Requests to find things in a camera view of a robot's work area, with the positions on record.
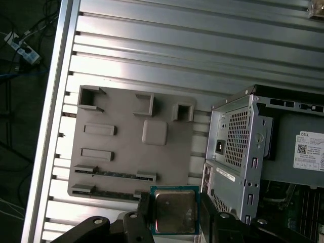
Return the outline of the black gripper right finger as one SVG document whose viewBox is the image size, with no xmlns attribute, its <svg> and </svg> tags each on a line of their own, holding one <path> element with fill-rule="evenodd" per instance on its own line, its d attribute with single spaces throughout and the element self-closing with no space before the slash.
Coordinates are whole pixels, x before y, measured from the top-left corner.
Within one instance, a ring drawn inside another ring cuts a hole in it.
<svg viewBox="0 0 324 243">
<path fill-rule="evenodd" d="M 313 242 L 262 218 L 245 224 L 233 214 L 218 212 L 206 193 L 200 195 L 200 227 L 206 242 Z"/>
</svg>

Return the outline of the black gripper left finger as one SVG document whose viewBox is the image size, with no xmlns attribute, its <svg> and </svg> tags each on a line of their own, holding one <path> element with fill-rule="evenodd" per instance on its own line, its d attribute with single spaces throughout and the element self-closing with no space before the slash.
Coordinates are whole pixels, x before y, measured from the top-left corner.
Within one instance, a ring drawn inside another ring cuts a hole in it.
<svg viewBox="0 0 324 243">
<path fill-rule="evenodd" d="M 144 192 L 136 211 L 110 222 L 103 216 L 92 216 L 65 232 L 54 242 L 154 242 L 149 229 L 150 194 Z"/>
</svg>

